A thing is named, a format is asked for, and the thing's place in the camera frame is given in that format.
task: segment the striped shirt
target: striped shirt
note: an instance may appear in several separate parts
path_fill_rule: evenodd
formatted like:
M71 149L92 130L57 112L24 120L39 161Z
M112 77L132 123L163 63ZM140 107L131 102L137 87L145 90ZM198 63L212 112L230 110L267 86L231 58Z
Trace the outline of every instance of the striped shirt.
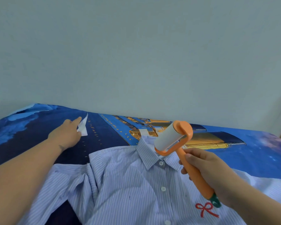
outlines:
M154 139L96 151L85 165L55 164L19 224L45 224L66 200L82 224L245 224L231 208L202 197L180 173L176 153L159 158ZM235 172L281 203L280 179Z

